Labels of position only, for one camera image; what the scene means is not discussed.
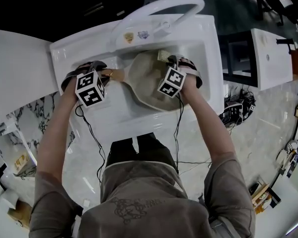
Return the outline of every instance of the black cabinet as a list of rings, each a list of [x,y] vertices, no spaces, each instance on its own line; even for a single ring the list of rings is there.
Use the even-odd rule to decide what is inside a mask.
[[[144,0],[0,0],[0,30],[55,42],[123,19]]]

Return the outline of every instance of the sticker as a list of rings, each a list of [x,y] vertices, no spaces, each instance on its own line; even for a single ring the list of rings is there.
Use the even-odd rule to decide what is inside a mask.
[[[125,33],[124,38],[130,44],[134,39],[134,33]]]
[[[146,39],[149,36],[148,31],[142,31],[142,32],[138,32],[138,36],[140,39]]]

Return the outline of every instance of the person's left arm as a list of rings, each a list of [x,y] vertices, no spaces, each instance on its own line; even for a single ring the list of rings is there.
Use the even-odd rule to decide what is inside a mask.
[[[30,238],[70,237],[76,215],[82,214],[62,186],[62,170],[71,111],[76,103],[76,80],[67,86],[38,149]]]

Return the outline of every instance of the white box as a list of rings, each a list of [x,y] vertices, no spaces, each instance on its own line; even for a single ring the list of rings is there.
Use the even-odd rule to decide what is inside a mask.
[[[186,74],[169,67],[165,77],[158,86],[158,92],[174,98],[182,89]]]
[[[105,99],[105,88],[96,71],[77,76],[75,93],[86,108],[95,106]]]

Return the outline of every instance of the gray t-shirt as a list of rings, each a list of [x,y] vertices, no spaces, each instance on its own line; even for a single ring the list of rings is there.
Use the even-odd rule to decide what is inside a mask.
[[[83,214],[78,236],[218,237],[226,230],[225,237],[254,237],[255,213],[236,156],[213,163],[204,183],[205,202],[197,202],[167,164],[113,164],[103,174],[101,204]],[[70,237],[81,211],[53,176],[37,173],[30,238]]]

